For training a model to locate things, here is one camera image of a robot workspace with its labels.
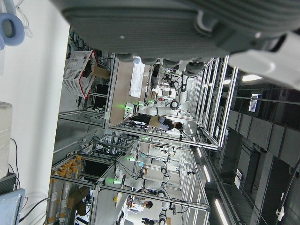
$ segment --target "man with dark hair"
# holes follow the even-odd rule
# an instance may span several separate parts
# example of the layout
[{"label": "man with dark hair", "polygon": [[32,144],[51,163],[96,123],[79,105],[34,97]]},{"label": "man with dark hair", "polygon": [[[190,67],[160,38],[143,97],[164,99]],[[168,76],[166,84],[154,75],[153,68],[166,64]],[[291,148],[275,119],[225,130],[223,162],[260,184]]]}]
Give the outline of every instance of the man with dark hair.
[{"label": "man with dark hair", "polygon": [[144,208],[151,209],[152,206],[153,206],[153,203],[151,201],[142,202],[139,199],[134,199],[130,210],[132,210],[133,212],[134,211],[142,212],[142,211],[144,211]]},{"label": "man with dark hair", "polygon": [[148,124],[150,127],[161,128],[163,130],[172,130],[174,128],[180,130],[182,123],[174,122],[164,116],[148,116],[146,114],[138,114],[129,118],[130,120]]}]

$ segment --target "plastic basket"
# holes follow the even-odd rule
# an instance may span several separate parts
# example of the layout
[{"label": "plastic basket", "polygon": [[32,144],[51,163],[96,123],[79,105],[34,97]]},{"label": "plastic basket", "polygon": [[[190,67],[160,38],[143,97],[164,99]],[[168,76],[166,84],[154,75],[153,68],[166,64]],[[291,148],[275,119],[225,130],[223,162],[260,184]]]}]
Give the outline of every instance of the plastic basket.
[{"label": "plastic basket", "polygon": [[89,60],[93,65],[97,65],[95,52],[93,50],[83,52],[75,51],[65,68],[63,78],[63,84],[67,92],[82,96],[85,99],[87,99],[95,79],[94,75],[83,77],[84,68]]}]

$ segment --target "blue headphone ear cup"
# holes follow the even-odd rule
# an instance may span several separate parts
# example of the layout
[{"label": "blue headphone ear cup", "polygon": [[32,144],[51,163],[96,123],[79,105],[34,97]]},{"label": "blue headphone ear cup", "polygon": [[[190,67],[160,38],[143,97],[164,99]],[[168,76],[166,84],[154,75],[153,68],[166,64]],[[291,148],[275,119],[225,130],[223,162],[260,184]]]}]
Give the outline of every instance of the blue headphone ear cup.
[{"label": "blue headphone ear cup", "polygon": [[[13,26],[14,36],[7,37],[3,30],[3,21],[9,20]],[[22,21],[14,14],[1,13],[0,14],[0,36],[2,36],[4,43],[8,46],[16,46],[23,42],[25,38],[25,30]]]},{"label": "blue headphone ear cup", "polygon": [[0,35],[0,51],[5,47],[3,37]]}]

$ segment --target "white wall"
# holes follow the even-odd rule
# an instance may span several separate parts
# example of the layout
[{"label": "white wall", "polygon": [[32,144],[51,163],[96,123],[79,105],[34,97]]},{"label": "white wall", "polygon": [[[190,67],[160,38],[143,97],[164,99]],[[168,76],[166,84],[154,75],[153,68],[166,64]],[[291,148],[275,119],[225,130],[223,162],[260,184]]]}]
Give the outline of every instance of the white wall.
[{"label": "white wall", "polygon": [[[48,195],[69,25],[48,0],[25,0],[21,9],[33,38],[6,47],[0,101],[13,105],[11,135],[18,144],[20,181],[28,196],[24,216]],[[12,142],[9,161],[15,169]],[[22,225],[42,224],[45,210],[46,201]]]}]

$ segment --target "computer monitor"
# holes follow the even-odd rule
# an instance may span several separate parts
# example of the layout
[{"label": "computer monitor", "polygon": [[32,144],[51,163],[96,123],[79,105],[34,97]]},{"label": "computer monitor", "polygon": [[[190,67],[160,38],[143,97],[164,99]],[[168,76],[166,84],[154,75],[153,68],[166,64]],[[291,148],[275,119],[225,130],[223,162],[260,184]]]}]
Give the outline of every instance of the computer monitor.
[{"label": "computer monitor", "polygon": [[18,225],[25,197],[25,189],[0,195],[1,224]]}]

